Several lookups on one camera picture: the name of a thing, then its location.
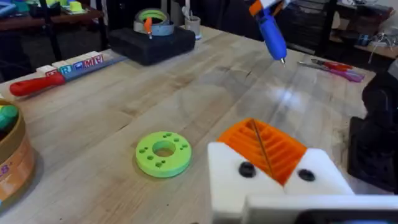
blue glue gun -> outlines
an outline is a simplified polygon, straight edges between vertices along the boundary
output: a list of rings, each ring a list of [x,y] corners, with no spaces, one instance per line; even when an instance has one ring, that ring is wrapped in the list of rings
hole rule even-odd
[[[280,60],[285,65],[287,56],[286,42],[276,24],[274,17],[271,15],[269,8],[263,9],[263,13],[257,15],[261,34],[267,45],[269,53],[274,60]]]

red handle tool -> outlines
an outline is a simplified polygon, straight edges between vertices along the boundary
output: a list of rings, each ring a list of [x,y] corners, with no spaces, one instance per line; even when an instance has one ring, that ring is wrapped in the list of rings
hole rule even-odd
[[[13,83],[10,85],[10,92],[14,96],[26,96],[50,86],[62,85],[65,82],[65,77],[63,77],[61,73],[57,72],[47,77],[34,78]]]

orange 3d printed part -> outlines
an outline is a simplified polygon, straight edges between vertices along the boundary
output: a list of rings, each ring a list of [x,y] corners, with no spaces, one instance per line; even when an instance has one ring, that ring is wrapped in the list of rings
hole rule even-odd
[[[281,185],[286,183],[307,150],[289,135],[253,118],[233,125],[218,141],[227,144]]]

black screw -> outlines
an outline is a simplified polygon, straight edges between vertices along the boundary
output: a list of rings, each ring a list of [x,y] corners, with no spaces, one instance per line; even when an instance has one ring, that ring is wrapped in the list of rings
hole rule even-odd
[[[298,171],[298,176],[308,182],[313,182],[315,180],[315,175],[312,171],[306,169],[300,169]]]
[[[239,173],[243,177],[252,178],[256,175],[256,170],[250,162],[242,162],[239,166]]]

tape roll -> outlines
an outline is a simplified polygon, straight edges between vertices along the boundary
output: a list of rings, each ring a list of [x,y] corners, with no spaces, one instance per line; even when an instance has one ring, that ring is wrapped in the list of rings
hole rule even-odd
[[[152,24],[152,35],[166,36],[174,32],[174,23],[170,21],[170,16],[167,12],[160,9],[143,9],[136,14],[134,18],[134,31],[141,34],[147,34],[144,28],[144,21],[148,17],[160,19],[162,22]]]

